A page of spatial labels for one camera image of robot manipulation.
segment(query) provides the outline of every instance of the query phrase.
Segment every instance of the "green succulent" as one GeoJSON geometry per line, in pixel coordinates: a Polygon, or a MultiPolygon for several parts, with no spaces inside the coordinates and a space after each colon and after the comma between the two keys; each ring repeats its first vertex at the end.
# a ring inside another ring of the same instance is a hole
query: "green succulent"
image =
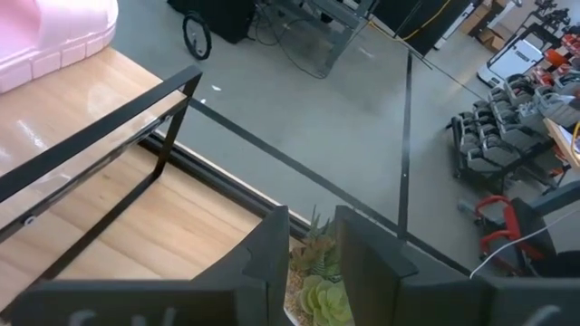
{"type": "Polygon", "coordinates": [[[341,281],[340,256],[336,247],[335,222],[328,220],[323,227],[318,227],[320,214],[314,207],[310,231],[303,240],[304,247],[294,248],[291,266],[295,270],[323,276],[332,282],[341,281]]]}
{"type": "Polygon", "coordinates": [[[353,319],[343,283],[311,275],[304,279],[299,293],[302,309],[313,316],[315,326],[344,326],[353,319]]]}

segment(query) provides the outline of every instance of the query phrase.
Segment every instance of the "chair wheel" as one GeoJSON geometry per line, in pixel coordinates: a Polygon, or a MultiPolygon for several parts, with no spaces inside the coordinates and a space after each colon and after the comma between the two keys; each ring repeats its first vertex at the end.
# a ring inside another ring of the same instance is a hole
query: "chair wheel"
{"type": "Polygon", "coordinates": [[[197,60],[206,60],[211,53],[211,32],[201,16],[193,11],[183,19],[183,41],[197,60]]]}

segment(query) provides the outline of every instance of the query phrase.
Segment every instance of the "red office chair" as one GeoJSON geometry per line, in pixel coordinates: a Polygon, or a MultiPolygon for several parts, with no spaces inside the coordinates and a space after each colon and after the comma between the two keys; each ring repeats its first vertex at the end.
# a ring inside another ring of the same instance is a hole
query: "red office chair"
{"type": "MultiPolygon", "coordinates": [[[[490,231],[488,235],[479,241],[483,259],[492,254],[490,249],[492,242],[501,238],[509,242],[516,241],[546,226],[542,216],[519,198],[509,200],[503,196],[488,197],[476,206],[475,213],[478,225],[482,225],[490,231]],[[506,205],[503,210],[505,223],[503,225],[494,225],[493,228],[486,227],[489,222],[484,220],[485,217],[481,213],[481,209],[497,202],[502,202],[506,205]]],[[[548,232],[542,232],[526,241],[514,244],[513,247],[516,249],[518,256],[524,255],[532,261],[540,261],[547,257],[556,256],[556,249],[548,232]]],[[[492,258],[492,263],[510,275],[528,274],[525,259],[519,259],[519,261],[518,266],[514,266],[498,257],[498,255],[492,258]]]]}

